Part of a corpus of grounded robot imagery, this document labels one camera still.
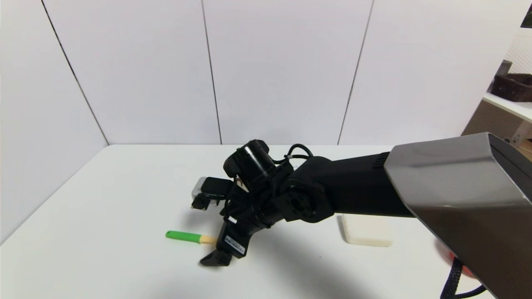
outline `white wall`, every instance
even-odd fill
[[[3,242],[106,142],[40,1],[3,0]]]
[[[458,136],[530,0],[376,0],[340,144]]]
[[[201,0],[44,3],[109,143],[220,143]]]
[[[224,144],[336,144],[371,0],[205,0]]]

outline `black cable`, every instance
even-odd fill
[[[473,297],[473,296],[476,296],[482,292],[484,292],[486,290],[486,287],[483,286],[483,285],[480,285],[478,288],[472,290],[472,291],[469,291],[467,293],[462,293],[462,294],[457,294],[455,296],[456,299],[462,299],[462,298],[469,298],[469,297]]]
[[[274,164],[281,164],[283,162],[286,161],[286,158],[282,159],[282,160],[274,160],[271,156],[269,156],[271,161],[274,163]]]
[[[449,277],[447,278],[447,282],[445,283],[445,286],[443,287],[442,295],[440,296],[440,299],[463,299],[463,298],[469,298],[476,296],[486,290],[486,287],[483,285],[480,285],[478,288],[462,293],[457,294],[456,289],[458,288],[458,282],[460,281],[460,276],[462,275],[462,262],[454,258],[453,265],[451,266],[451,272],[449,272]]]
[[[292,152],[296,148],[300,148],[300,149],[304,150],[308,156],[305,156],[305,155],[292,155]],[[270,159],[271,159],[271,161],[274,164],[281,164],[281,163],[287,161],[288,159],[308,159],[310,157],[314,157],[314,155],[312,154],[310,149],[308,147],[302,145],[302,144],[296,143],[296,144],[294,144],[294,145],[292,145],[290,147],[290,149],[288,150],[288,154],[285,155],[284,159],[282,159],[282,160],[274,160],[271,156],[270,156]]]
[[[462,262],[454,258],[453,265],[451,266],[451,272],[445,282],[440,299],[454,299],[456,295],[456,289],[458,288],[458,282],[460,281],[460,275],[462,275]]]
[[[300,144],[300,143],[296,143],[296,144],[292,145],[292,146],[290,147],[290,149],[288,150],[288,154],[287,154],[287,155],[290,156],[290,155],[292,154],[292,151],[293,151],[294,149],[296,149],[296,148],[300,148],[300,149],[304,150],[304,151],[306,152],[306,154],[309,155],[309,157],[314,157],[314,155],[312,154],[312,152],[310,151],[310,149],[309,149],[308,147],[306,147],[306,146]]]

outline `gray metal cover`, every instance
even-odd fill
[[[532,204],[488,133],[396,146],[385,170],[403,203],[495,296],[532,298]]]

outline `panel seam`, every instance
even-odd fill
[[[218,122],[218,134],[220,135],[220,144],[222,144],[222,130],[220,128],[218,101],[216,100],[216,88],[214,86],[214,73],[212,71],[211,48],[209,46],[209,35],[207,34],[207,20],[205,19],[205,6],[203,5],[203,0],[201,0],[201,11],[203,14],[203,27],[205,28],[205,40],[207,41],[207,53],[209,55],[209,67],[211,68],[212,93],[214,95],[214,108],[216,109],[216,121]]]
[[[362,45],[360,46],[359,58],[356,61],[355,74],[353,75],[353,82],[351,83],[351,90],[349,91],[349,97],[347,98],[347,105],[345,107],[344,119],[342,120],[342,126],[340,127],[340,135],[338,136],[338,142],[336,145],[340,145],[340,138],[342,137],[342,131],[344,130],[345,118],[347,116],[347,109],[349,108],[349,103],[351,102],[351,95],[353,94],[353,87],[355,86],[356,73],[359,70],[360,57],[362,57],[362,50],[364,49],[364,43],[366,39],[366,34],[368,33],[369,21],[371,19],[371,13],[373,12],[373,4],[375,0],[371,1],[371,7],[369,8],[368,22],[366,23],[366,28],[364,31],[364,37],[362,38]]]
[[[43,5],[44,11],[46,12],[46,16],[48,17],[48,21],[50,22],[50,25],[52,26],[52,30],[54,31],[55,38],[57,39],[57,42],[59,43],[59,46],[61,47],[61,51],[63,52],[63,56],[66,59],[66,62],[68,63],[68,66],[70,67],[70,71],[72,72],[72,75],[74,76],[74,79],[76,80],[76,83],[78,84],[79,90],[81,91],[81,94],[83,98],[85,99],[85,103],[87,103],[87,106],[89,107],[89,110],[91,114],[93,115],[94,121],[96,121],[96,125],[98,125],[98,129],[100,130],[100,133],[102,133],[103,139],[105,140],[105,143],[109,145],[109,141],[107,141],[107,137],[103,133],[102,126],[100,126],[100,123],[98,122],[98,119],[96,118],[96,115],[94,114],[93,108],[90,106],[89,101],[87,100],[87,96],[85,96],[85,92],[83,91],[83,88],[81,87],[81,84],[79,83],[78,77],[76,76],[76,73],[74,72],[74,69],[72,68],[72,64],[70,64],[70,61],[67,57],[67,54],[63,48],[63,45],[61,44],[61,41],[59,40],[59,36],[57,35],[57,31],[55,31],[54,24],[52,23],[52,19],[50,18],[50,14],[48,14],[48,10],[46,9],[46,5],[44,4],[44,0],[40,0],[40,2]]]

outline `white table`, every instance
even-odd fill
[[[191,210],[190,192],[201,176],[225,177],[223,162],[235,148],[103,149],[0,247],[2,299],[439,297],[450,266],[416,219],[387,218],[394,235],[388,248],[344,242],[337,216],[281,221],[252,237],[247,257],[226,268],[200,266],[209,246],[164,234],[218,235],[219,209]],[[310,149],[336,160],[391,147]],[[271,146],[271,155],[287,150]],[[459,292],[478,286],[463,276]]]
[[[519,148],[519,145],[529,136],[530,132],[532,131],[532,103],[512,102],[496,95],[492,95],[491,93],[486,93],[483,100],[523,119],[523,122],[511,139],[511,144]]]

